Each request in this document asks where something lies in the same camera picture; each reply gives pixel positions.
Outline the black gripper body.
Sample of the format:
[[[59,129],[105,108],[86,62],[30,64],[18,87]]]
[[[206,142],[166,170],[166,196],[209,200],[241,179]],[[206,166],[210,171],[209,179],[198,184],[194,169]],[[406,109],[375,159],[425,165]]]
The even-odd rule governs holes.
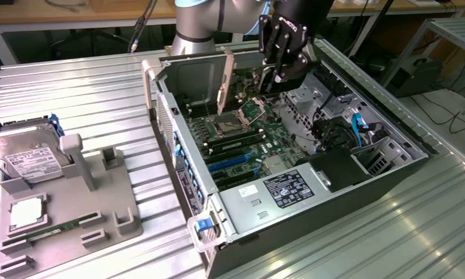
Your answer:
[[[273,9],[294,25],[305,26],[307,36],[313,37],[331,5],[333,0],[281,0],[274,1]]]

